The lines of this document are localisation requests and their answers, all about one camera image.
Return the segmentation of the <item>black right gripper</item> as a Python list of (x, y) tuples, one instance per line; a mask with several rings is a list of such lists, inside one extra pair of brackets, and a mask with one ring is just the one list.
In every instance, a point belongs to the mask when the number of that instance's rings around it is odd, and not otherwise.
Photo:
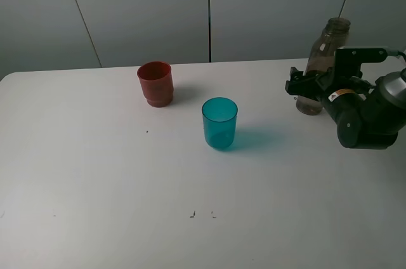
[(370, 95), (373, 85), (359, 77), (339, 77), (332, 83), (317, 82), (318, 75), (303, 75), (303, 71), (291, 67), (290, 79), (285, 82), (285, 91), (291, 96), (302, 96), (319, 101), (335, 123), (348, 110), (356, 110)]

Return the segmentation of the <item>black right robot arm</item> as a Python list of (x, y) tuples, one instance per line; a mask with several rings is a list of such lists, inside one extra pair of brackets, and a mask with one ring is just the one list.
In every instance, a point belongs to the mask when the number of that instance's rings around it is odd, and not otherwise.
[(338, 140), (345, 148), (386, 149), (405, 127), (404, 70), (371, 84), (358, 74), (341, 74), (335, 68), (305, 75), (293, 67), (285, 90), (318, 100), (336, 123)]

